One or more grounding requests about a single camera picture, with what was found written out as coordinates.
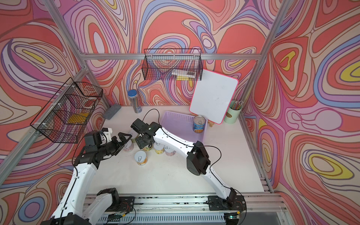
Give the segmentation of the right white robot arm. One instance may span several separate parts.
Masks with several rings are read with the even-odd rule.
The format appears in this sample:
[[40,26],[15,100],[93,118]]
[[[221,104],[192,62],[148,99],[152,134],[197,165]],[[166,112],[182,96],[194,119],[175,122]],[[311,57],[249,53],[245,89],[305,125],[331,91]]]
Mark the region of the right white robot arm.
[[190,142],[167,131],[160,124],[147,124],[136,119],[131,128],[138,134],[136,143],[139,148],[150,144],[163,144],[170,147],[186,159],[187,169],[196,176],[201,176],[214,189],[215,195],[208,196],[207,204],[211,211],[238,211],[247,210],[244,196],[236,189],[229,187],[215,172],[210,161],[206,145],[202,142]]

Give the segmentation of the blue Progresso soup can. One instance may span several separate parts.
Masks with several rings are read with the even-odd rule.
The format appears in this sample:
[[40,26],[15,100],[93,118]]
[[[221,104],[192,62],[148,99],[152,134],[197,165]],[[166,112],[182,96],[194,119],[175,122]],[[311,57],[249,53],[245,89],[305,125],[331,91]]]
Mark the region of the blue Progresso soup can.
[[205,128],[205,124],[206,124],[206,119],[201,116],[195,116],[193,119],[193,131],[195,133],[202,133],[204,131]]

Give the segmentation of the small can frosted lid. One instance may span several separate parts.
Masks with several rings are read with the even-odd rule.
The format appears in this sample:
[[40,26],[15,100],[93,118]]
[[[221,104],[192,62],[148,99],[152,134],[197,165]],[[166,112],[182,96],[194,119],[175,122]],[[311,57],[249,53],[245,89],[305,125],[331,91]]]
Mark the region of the small can frosted lid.
[[142,148],[142,150],[145,152],[148,152],[148,151],[152,150],[152,148],[153,148],[153,144],[149,144],[149,145],[145,146],[144,148]]

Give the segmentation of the purple plastic basket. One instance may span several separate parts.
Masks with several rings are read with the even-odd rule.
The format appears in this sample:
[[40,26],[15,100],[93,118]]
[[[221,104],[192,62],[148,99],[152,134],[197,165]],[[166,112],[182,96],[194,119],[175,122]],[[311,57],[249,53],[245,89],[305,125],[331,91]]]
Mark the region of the purple plastic basket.
[[195,117],[196,116],[179,112],[166,111],[160,124],[164,129],[184,140],[194,143],[200,141],[203,143],[208,120],[204,118],[203,131],[201,133],[196,133],[193,130]]

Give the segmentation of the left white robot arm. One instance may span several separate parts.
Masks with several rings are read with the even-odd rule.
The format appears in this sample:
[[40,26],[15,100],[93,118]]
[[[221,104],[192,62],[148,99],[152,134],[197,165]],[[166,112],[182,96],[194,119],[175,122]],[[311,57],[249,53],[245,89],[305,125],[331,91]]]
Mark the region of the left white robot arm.
[[119,197],[116,188],[99,191],[86,209],[83,205],[101,161],[116,156],[131,141],[131,134],[111,130],[94,131],[84,136],[85,146],[73,162],[74,170],[67,190],[52,216],[43,225],[95,225],[106,211],[129,209]]

